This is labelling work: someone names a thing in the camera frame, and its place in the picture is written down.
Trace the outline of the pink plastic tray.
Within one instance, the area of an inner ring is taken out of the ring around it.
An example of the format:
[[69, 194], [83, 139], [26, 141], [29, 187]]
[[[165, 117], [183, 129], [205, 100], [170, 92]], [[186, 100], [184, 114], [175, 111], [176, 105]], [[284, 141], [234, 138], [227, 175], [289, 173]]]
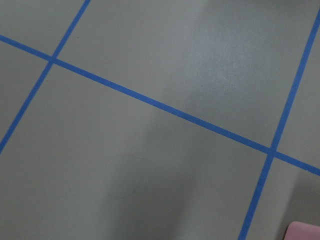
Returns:
[[291, 222], [283, 240], [320, 240], [320, 227], [304, 222]]

